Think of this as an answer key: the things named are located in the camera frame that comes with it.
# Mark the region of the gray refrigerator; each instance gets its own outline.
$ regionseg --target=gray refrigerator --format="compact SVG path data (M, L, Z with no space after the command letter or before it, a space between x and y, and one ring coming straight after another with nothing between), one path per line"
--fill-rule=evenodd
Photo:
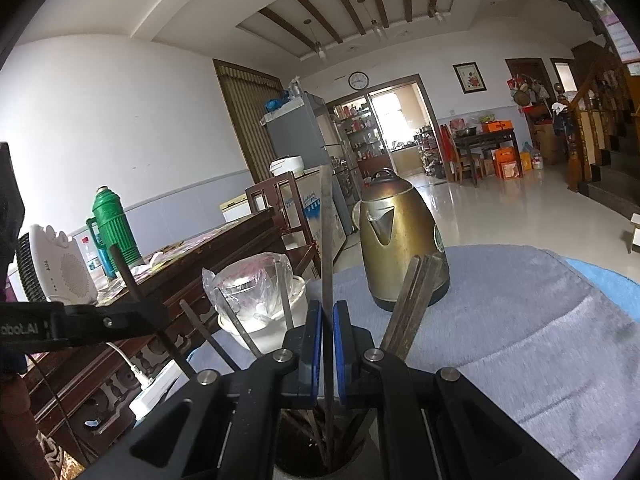
M299 155L305 169L323 164L333 168L335 208L344 233L353 233L351 210L360 199L361 176L351 146L325 102L304 92L280 110L266 114L262 122L278 158Z

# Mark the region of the flower painting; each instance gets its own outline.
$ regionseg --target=flower painting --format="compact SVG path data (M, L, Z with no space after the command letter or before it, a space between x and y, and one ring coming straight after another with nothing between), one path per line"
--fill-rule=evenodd
M456 71L456 75L460 81L460 86L462 86L462 91L465 94L486 90L486 86L484 86L484 81L482 80L482 76L478 70L478 65L474 62L460 63L454 65L453 69Z

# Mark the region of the electric kettle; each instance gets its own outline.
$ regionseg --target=electric kettle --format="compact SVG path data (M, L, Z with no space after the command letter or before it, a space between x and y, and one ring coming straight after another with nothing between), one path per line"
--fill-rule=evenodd
M442 258L430 304L449 290L449 265L440 232L417 189L392 170L376 173L362 193L360 240L369 290L376 304L393 310L413 256Z

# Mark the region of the clear plastic bag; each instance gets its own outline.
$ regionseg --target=clear plastic bag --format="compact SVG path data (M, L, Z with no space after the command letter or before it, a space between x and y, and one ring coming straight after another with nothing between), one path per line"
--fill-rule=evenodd
M289 259L284 254L277 253L250 256L225 267L217 274L202 269L202 286L216 311L224 316L214 295L215 288L219 288L245 329L250 332L266 326L282 311L276 276L277 262L282 264L287 294L290 296L293 270Z

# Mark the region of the kettle lid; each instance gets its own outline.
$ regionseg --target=kettle lid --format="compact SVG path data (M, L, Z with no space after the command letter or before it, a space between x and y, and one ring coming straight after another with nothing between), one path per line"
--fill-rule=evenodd
M413 189L414 186L404 178L397 176L393 170L384 168L371 179L369 187L362 192L363 202L373 202L399 195Z

